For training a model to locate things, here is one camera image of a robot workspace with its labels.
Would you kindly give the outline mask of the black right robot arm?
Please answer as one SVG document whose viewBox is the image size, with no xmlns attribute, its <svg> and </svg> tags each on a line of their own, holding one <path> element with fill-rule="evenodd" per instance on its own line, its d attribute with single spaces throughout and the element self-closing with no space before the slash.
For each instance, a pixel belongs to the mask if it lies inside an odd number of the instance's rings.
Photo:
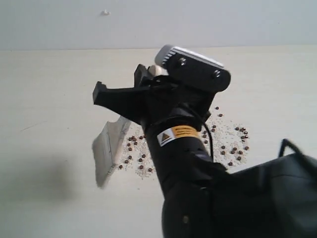
<svg viewBox="0 0 317 238">
<path fill-rule="evenodd" d="M 199 138 L 216 93 L 230 73 L 204 63 L 168 67 L 152 76 L 143 65 L 134 87 L 98 82 L 95 105 L 142 126 L 163 192 L 166 238 L 314 238 L 317 162 L 284 139 L 276 159 L 233 174 Z"/>
</svg>

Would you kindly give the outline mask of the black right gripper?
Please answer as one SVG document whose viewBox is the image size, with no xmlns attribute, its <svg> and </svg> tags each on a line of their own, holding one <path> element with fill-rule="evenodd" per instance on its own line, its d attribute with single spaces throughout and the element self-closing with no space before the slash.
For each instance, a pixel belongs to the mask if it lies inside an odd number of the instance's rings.
<svg viewBox="0 0 317 238">
<path fill-rule="evenodd" d="M 214 97 L 213 91 L 187 86 L 169 76 L 153 76 L 143 64 L 136 67 L 133 88 L 109 89 L 98 81 L 93 90 L 94 105 L 140 124 L 143 131 L 171 125 L 201 131 Z"/>
</svg>

